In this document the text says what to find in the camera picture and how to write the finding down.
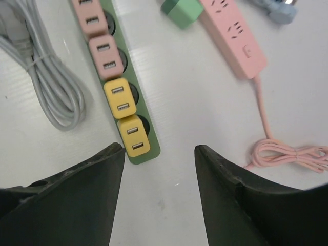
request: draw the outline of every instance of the white table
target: white table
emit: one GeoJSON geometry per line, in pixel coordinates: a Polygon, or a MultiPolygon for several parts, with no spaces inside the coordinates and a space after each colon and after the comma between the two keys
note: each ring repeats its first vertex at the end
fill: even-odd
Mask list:
{"type": "MultiPolygon", "coordinates": [[[[194,147],[246,164],[264,138],[252,86],[235,79],[200,23],[181,31],[157,0],[115,2],[162,153],[139,166],[126,161],[110,245],[207,245],[194,147]]],[[[262,78],[275,137],[328,144],[327,2],[299,1],[296,21],[281,28],[245,0],[237,4],[269,60],[262,78]]],[[[121,142],[68,0],[38,6],[54,50],[84,81],[88,114],[74,131],[57,131],[29,76],[0,51],[0,187],[26,186],[121,142]]],[[[328,173],[294,165],[254,172],[301,189],[328,181],[328,173]]]]}

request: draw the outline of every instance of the power strip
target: power strip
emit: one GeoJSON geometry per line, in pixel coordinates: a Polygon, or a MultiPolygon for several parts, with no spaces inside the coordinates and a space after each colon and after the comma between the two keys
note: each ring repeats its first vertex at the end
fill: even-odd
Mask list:
{"type": "Polygon", "coordinates": [[[235,2],[199,1],[204,8],[200,20],[232,70],[240,79],[252,79],[257,88],[258,106],[267,139],[255,144],[252,163],[247,168],[274,167],[294,162],[317,173],[328,171],[328,146],[293,148],[273,138],[265,112],[260,79],[260,72],[266,67],[267,61],[235,2]],[[265,151],[277,154],[263,156],[261,153],[265,151]]]}
{"type": "Polygon", "coordinates": [[[71,1],[129,160],[156,158],[160,146],[111,1],[71,1]]]}

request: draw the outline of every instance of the pink cable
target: pink cable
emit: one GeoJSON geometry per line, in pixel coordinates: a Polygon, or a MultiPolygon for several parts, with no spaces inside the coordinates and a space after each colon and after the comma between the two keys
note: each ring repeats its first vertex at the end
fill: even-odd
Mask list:
{"type": "Polygon", "coordinates": [[[322,173],[324,170],[328,170],[328,146],[292,148],[272,137],[268,117],[266,115],[267,113],[264,107],[260,77],[256,76],[254,82],[257,89],[259,111],[267,139],[261,140],[255,144],[252,153],[252,163],[245,168],[249,170],[253,166],[274,167],[294,162],[317,173],[322,173]],[[275,152],[277,154],[262,156],[261,153],[263,151],[275,152]]]}

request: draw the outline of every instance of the gray power cord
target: gray power cord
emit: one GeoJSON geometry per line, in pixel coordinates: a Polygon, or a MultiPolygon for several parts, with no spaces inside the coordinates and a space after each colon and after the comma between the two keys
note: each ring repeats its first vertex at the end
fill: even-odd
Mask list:
{"type": "Polygon", "coordinates": [[[0,48],[31,76],[40,105],[57,129],[69,131],[85,114],[79,80],[53,54],[35,0],[0,0],[0,48]]]}

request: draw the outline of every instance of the green cube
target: green cube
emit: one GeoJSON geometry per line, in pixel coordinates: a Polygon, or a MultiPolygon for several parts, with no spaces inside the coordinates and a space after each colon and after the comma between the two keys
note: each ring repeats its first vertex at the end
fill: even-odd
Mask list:
{"type": "Polygon", "coordinates": [[[180,28],[194,23],[203,11],[198,0],[166,0],[161,10],[180,28]]]}

